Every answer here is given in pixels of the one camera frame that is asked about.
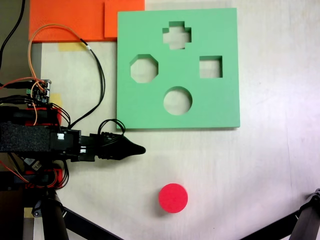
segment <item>cross-shaped hole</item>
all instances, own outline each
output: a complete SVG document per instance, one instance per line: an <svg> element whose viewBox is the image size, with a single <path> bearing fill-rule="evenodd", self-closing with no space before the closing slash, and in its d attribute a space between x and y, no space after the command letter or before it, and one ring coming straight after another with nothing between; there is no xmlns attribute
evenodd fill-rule
<svg viewBox="0 0 320 240"><path fill-rule="evenodd" d="M191 27L185 27L184 21L170 21L162 33L163 43L169 44L171 50L185 49L186 43L191 43Z"/></svg>

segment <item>wire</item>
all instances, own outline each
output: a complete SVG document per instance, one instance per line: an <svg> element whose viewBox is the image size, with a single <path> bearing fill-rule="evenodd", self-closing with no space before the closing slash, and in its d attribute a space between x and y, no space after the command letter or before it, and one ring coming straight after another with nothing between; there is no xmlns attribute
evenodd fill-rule
<svg viewBox="0 0 320 240"><path fill-rule="evenodd" d="M99 98L99 102L98 104L93 107L90 111L88 111L86 114L84 114L83 116L81 116L79 119L77 119L76 121L74 121L73 123L71 123L68 128L72 129L78 122L80 122L82 119L86 118L87 116L89 116L91 113L93 113L101 104L101 102L104 99L105 96L105 92L106 92L106 78L105 78L105 74L104 71L102 69L102 66L99 62L99 59L97 58L96 54L93 52L93 50L89 47L89 45L86 43L86 41L84 41L74 30L72 30L70 27L66 26L66 25L62 25L62 24L56 24L56 23L51 23L51 24L46 24L41 26L40 28L38 28L33 35L30 38L29 41L29 45L28 45L28 64L29 64L29 68L31 71L31 74L33 77L36 77L36 72L33 68L32 65L32 61L31 61L31 52L32 52L32 42L34 40L34 38L36 37L36 35L47 28L61 28L61 29L65 29L70 31L72 34L74 34L82 43L85 44L85 46L87 47L87 49L91 52L91 54L93 55L96 64L97 64L97 68L98 68L98 72L99 72L99 78L100 78L100 98Z"/></svg>
<svg viewBox="0 0 320 240"><path fill-rule="evenodd" d="M14 160L14 157L11 155L8 154L8 156L10 156L11 160L13 161ZM58 174L57 174L57 171L53 168L52 171L54 172L54 181L52 183L50 183L49 185L47 186L42 186L42 185L37 185L36 183L32 183L28 180L26 180L22 175L21 173L18 171L18 169L16 167L13 166L13 168L16 170L16 172L14 172L12 169L10 169L9 167L7 167L2 161L0 161L0 164L3 165L6 169L8 169L10 172L12 172L14 175L16 175L18 178L20 178L22 181L24 181L26 184L31 184L37 188L52 188L55 186L55 184L57 183L58 181Z"/></svg>
<svg viewBox="0 0 320 240"><path fill-rule="evenodd" d="M22 81L22 80L28 80L28 79L30 79L30 80L35 80L36 83L37 83L37 81L38 81L38 82L45 83L45 81L43 81L43 80L41 80L41 79L39 79L39 78L36 78L36 77L22 77L22 78L18 78L18 79L12 80L12 81L10 81L10 82L2 85L2 86L0 87L0 90L3 89L3 88L5 88L5 87L6 87L7 85L9 85L9 84L13 84L13 83L15 83L15 82L19 82L19 81Z"/></svg>
<svg viewBox="0 0 320 240"><path fill-rule="evenodd" d="M70 118L70 115L67 113L67 111L55 103L50 103L50 105L51 105L52 110L56 111L59 115L61 115L66 120L66 122L68 123L67 127L69 128L70 124L71 124L71 118Z"/></svg>
<svg viewBox="0 0 320 240"><path fill-rule="evenodd" d="M8 152L8 159L10 159L9 157L11 158L12 162L14 163L14 166L16 167L16 171L17 171L18 173L21 173L22 171L21 171L21 169L20 169L20 167L19 167L19 164L17 163L15 157L12 155L11 152Z"/></svg>
<svg viewBox="0 0 320 240"><path fill-rule="evenodd" d="M37 82L35 82L35 83L33 84L32 88L31 88L31 93L30 93L30 97L31 97L31 98L32 98L32 93L33 93L33 91L34 91L34 87L35 87L36 84L37 84ZM34 120L33 126L35 126L35 125L37 124L37 120L38 120L38 112L37 112L36 105L35 105L34 102L32 103L32 105L33 105L34 113L35 113L35 120Z"/></svg>
<svg viewBox="0 0 320 240"><path fill-rule="evenodd" d="M20 11L18 21L16 22L15 26L13 27L13 29L11 30L9 35L6 37L6 39L4 40L4 42L0 48L0 70L1 70L1 66L2 66L2 55L4 53L5 46L6 46L7 42L9 41L9 39L11 38L11 36L15 33L16 29L18 28L18 26L21 22L21 19L24 15L24 11L25 11L25 4L26 4L26 0L22 0L21 11Z"/></svg>
<svg viewBox="0 0 320 240"><path fill-rule="evenodd" d="M123 122L122 121L120 121L120 120L118 120L118 119L107 119L107 120L104 120L101 124L100 124L100 126L99 126L99 128L98 128L98 135L101 135L101 130L102 130L102 128L106 125L106 123L108 123L108 122L114 122L114 123L116 123L120 128L121 128L121 130L122 130L122 134L121 135L117 135L116 137L114 137L114 138L112 138L112 139L110 139L110 140L107 140L106 142L105 142L105 144L103 144L103 145L90 145L90 146L81 146L82 148L84 148L84 149L95 149L95 148L103 148L103 147L106 147L106 146L109 146L109 145L111 145L111 144L114 144L114 143L117 143L117 142L119 142L123 137L124 137L124 135L125 135L125 132L126 132L126 127L125 127L125 125L123 124Z"/></svg>
<svg viewBox="0 0 320 240"><path fill-rule="evenodd" d="M6 89L30 89L33 81L13 82L5 86Z"/></svg>
<svg viewBox="0 0 320 240"><path fill-rule="evenodd" d="M1 160L0 160L0 164L2 166L4 166L6 169L8 169L10 172L12 172L14 175L16 175L18 178L20 178L22 181L24 181L25 183L28 183L28 182L26 182L26 180L23 177L21 178L17 173L15 173L15 171L13 171L9 167L7 167Z"/></svg>
<svg viewBox="0 0 320 240"><path fill-rule="evenodd" d="M26 104L26 103L35 103L39 106L47 107L46 103L39 101L35 98L31 98L25 95L12 95L7 97L0 97L1 104Z"/></svg>
<svg viewBox="0 0 320 240"><path fill-rule="evenodd" d="M66 160L62 160L62 162L63 162L63 165L64 165L64 175L63 175L63 178L62 178L62 181L61 181L60 185L56 188L56 190L64 188L69 182L70 175L69 175L69 169L68 169L67 161Z"/></svg>
<svg viewBox="0 0 320 240"><path fill-rule="evenodd" d="M57 23L51 23L51 24L46 24L46 25L43 25L43 26L39 27L33 33L33 35L31 36L30 41L29 41L29 45L28 45L28 63L29 63L29 68L30 68L30 71L31 71L31 74L32 74L33 77L36 77L36 73L35 73L35 70L34 70L34 68L32 66L32 61L31 61L32 42L33 42L34 38L36 37L36 35L40 31L42 31L44 29L47 29L47 28L62 28L62 29L66 29L66 30L70 31L71 33L73 33L76 37L81 39L81 37L74 30L72 30L70 27L68 27L66 25L57 24Z"/></svg>

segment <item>shape sorter board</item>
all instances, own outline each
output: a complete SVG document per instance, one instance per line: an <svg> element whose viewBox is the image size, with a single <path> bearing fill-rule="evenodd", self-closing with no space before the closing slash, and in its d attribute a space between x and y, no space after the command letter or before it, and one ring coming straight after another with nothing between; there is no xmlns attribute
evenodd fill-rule
<svg viewBox="0 0 320 240"><path fill-rule="evenodd" d="M181 49L171 49L163 40L176 26L190 34ZM127 128L240 126L235 8L119 12L117 57L117 119ZM137 82L131 75L139 59L157 67L149 82ZM219 74L201 75L202 61L218 62ZM165 95L175 89L191 98L182 115L164 107Z"/></svg>

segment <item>circular hole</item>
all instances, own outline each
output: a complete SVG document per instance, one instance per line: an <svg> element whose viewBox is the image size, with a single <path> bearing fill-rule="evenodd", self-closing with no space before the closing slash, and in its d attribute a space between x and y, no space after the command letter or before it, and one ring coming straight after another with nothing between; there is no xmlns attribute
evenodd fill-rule
<svg viewBox="0 0 320 240"><path fill-rule="evenodd" d="M182 115L190 110L192 96L184 87L175 86L166 92L163 105L168 113L172 115Z"/></svg>

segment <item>yellow tape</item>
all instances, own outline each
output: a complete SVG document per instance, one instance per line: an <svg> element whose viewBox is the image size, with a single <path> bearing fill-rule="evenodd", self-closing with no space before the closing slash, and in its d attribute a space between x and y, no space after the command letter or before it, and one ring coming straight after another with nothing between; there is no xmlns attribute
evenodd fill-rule
<svg viewBox="0 0 320 240"><path fill-rule="evenodd" d="M86 51L86 45L83 42L58 42L59 52L79 52Z"/></svg>
<svg viewBox="0 0 320 240"><path fill-rule="evenodd" d="M33 219L34 216L32 215L32 207L25 207L24 208L24 218L25 219Z"/></svg>
<svg viewBox="0 0 320 240"><path fill-rule="evenodd" d="M50 103L57 104L62 107L62 99L60 93L50 93Z"/></svg>

